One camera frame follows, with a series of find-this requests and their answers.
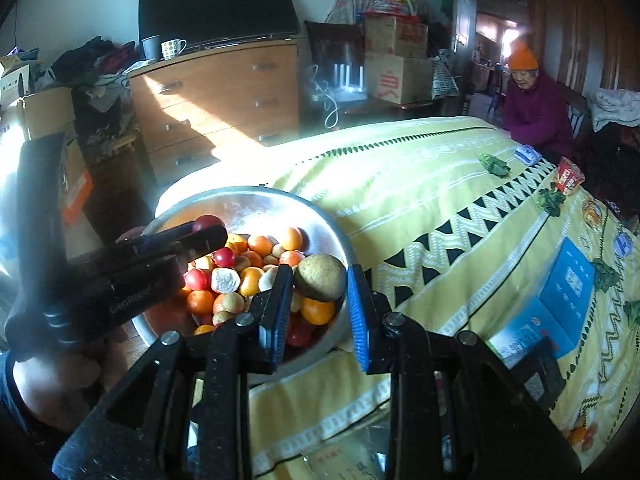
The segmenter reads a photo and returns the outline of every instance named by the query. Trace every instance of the orange knit hat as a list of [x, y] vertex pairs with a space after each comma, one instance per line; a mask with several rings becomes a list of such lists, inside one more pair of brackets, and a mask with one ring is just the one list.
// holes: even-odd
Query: orange knit hat
[[511, 70], [537, 70], [540, 67], [531, 49], [520, 40], [511, 41], [511, 56], [507, 65]]

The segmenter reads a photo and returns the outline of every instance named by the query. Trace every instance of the blue booklet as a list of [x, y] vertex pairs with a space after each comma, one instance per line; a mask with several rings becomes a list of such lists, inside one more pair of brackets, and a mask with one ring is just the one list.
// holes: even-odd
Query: blue booklet
[[556, 359], [576, 347], [586, 320], [594, 274], [587, 258], [565, 238], [539, 296], [489, 339], [489, 346], [507, 367], [515, 365], [545, 336], [551, 339]]

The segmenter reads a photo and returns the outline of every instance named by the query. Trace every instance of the dresser drawer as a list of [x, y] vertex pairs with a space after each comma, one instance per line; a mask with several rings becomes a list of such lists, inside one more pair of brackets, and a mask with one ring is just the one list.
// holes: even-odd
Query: dresser drawer
[[156, 180], [172, 184], [193, 171], [219, 160], [262, 160], [268, 146], [298, 138], [298, 122], [274, 118], [263, 126], [225, 128], [200, 135], [148, 154]]
[[196, 105], [183, 102], [138, 115], [149, 151], [236, 126], [257, 137], [276, 124], [298, 124], [298, 90], [293, 86], [245, 88]]
[[130, 79], [136, 113], [183, 102], [202, 105], [211, 96], [248, 87], [296, 81], [295, 44], [212, 53], [175, 62]]

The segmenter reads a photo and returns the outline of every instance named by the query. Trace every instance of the mug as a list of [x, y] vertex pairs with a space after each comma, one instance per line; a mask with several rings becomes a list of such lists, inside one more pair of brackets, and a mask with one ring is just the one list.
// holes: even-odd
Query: mug
[[180, 54], [185, 48], [187, 48], [187, 40], [169, 40], [162, 43], [162, 57], [165, 59], [173, 59]]
[[142, 51], [145, 53], [145, 59], [160, 59], [162, 55], [160, 50], [160, 36], [150, 36], [142, 40]]

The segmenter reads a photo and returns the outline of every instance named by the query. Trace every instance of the yellow tablecloth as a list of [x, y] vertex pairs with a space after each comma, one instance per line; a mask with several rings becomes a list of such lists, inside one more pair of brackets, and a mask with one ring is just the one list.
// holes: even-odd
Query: yellow tablecloth
[[[610, 214], [594, 231], [582, 219], [580, 190], [550, 218], [532, 198], [554, 167], [526, 168], [516, 142], [475, 118], [437, 118], [341, 130], [265, 150], [265, 164], [239, 173], [222, 163], [192, 174], [165, 194], [158, 213], [185, 196], [231, 185], [267, 184], [293, 192], [334, 216], [347, 233], [374, 290], [435, 332], [469, 328], [489, 338], [522, 304], [565, 237], [588, 259], [601, 257], [621, 284], [594, 293], [580, 344], [560, 359], [566, 387], [552, 410], [558, 428], [579, 413], [598, 424], [583, 467], [606, 446], [640, 391], [638, 329], [630, 330], [625, 301], [640, 299], [638, 240], [615, 256], [624, 230]], [[506, 160], [499, 178], [481, 153]], [[254, 474], [311, 478], [300, 454], [343, 431], [389, 397], [386, 376], [366, 376], [354, 356], [334, 351], [312, 367], [250, 394]]]

